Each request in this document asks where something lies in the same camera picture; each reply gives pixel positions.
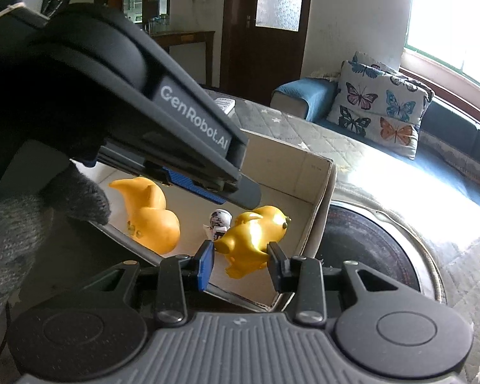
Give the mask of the grey knitted gloved hand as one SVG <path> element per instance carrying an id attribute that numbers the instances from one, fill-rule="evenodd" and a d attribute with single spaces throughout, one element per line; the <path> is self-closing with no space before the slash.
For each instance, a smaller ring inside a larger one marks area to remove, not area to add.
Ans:
<path id="1" fill-rule="evenodd" d="M 38 193 L 0 199 L 0 314 L 49 237 L 55 212 L 100 225 L 111 215 L 104 191 L 74 164 Z"/>

